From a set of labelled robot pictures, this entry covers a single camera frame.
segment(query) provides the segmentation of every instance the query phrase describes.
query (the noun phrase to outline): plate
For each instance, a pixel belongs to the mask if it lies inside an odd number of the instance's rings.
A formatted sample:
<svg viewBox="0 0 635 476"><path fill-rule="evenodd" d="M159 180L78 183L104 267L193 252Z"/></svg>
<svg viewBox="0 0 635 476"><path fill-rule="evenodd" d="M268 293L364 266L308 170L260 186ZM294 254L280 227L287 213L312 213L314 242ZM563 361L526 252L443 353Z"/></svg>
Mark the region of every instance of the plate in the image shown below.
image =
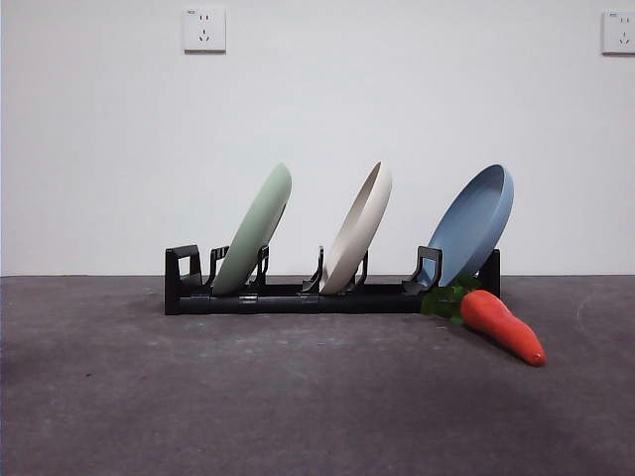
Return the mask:
<svg viewBox="0 0 635 476"><path fill-rule="evenodd" d="M364 258L392 190L390 171L378 163L364 182L326 255L319 283L323 295L342 291Z"/></svg>
<svg viewBox="0 0 635 476"><path fill-rule="evenodd" d="M512 177L498 164L481 171L465 186L428 245L444 252L439 286L480 270L503 234L513 201ZM434 273L435 264L426 260L419 283L427 286Z"/></svg>
<svg viewBox="0 0 635 476"><path fill-rule="evenodd" d="M284 164L269 174L240 223L220 271L213 281L214 296L239 291L258 263L258 251L269 244L291 194L291 174Z"/></svg>

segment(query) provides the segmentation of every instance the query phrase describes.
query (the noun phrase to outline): toy carrot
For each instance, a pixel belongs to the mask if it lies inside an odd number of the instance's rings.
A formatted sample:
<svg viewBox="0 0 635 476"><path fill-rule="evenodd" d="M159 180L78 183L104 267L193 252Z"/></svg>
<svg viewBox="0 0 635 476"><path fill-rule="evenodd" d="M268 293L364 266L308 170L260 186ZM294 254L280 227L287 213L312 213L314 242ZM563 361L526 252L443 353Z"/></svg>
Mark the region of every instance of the toy carrot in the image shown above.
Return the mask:
<svg viewBox="0 0 635 476"><path fill-rule="evenodd" d="M452 285L427 294L422 302L422 313L434 313L449 317L455 323L465 323L490 336L528 364L545 365L545 351L531 327L516 317L498 297L474 289L479 286L475 278L459 277Z"/></svg>

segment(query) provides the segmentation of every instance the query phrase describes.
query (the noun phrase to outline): green leaves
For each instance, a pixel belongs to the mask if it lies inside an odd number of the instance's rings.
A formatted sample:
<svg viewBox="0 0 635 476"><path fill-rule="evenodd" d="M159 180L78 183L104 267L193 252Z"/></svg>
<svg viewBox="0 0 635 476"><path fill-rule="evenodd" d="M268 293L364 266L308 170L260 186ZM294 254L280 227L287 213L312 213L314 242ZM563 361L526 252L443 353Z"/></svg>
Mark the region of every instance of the green leaves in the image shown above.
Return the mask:
<svg viewBox="0 0 635 476"><path fill-rule="evenodd" d="M436 287L429 291L421 303L421 313L436 314L454 324L463 324L460 302L467 293L479 288L480 281L474 276L458 276L448 286Z"/></svg>

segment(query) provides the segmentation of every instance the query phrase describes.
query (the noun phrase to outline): floor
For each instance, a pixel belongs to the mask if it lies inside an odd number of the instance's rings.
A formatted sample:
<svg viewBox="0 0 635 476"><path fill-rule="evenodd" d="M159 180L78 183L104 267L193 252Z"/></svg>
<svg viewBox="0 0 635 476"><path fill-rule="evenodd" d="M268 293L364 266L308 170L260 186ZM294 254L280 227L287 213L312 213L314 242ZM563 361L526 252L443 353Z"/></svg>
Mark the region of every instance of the floor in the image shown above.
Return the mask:
<svg viewBox="0 0 635 476"><path fill-rule="evenodd" d="M635 474L635 277L505 278L544 368L437 317L165 316L162 289L2 280L3 475Z"/></svg>

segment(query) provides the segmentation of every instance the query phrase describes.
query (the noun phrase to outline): green plate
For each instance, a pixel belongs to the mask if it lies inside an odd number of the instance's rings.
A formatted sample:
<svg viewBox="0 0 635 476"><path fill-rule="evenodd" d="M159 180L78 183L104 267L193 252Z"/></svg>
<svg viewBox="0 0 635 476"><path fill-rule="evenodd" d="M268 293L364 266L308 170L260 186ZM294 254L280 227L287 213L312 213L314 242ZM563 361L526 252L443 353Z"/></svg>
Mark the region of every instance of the green plate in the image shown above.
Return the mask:
<svg viewBox="0 0 635 476"><path fill-rule="evenodd" d="M220 271L213 282L214 296L240 291L258 263L258 251L269 244L291 194L291 174L279 164L269 174L238 227Z"/></svg>

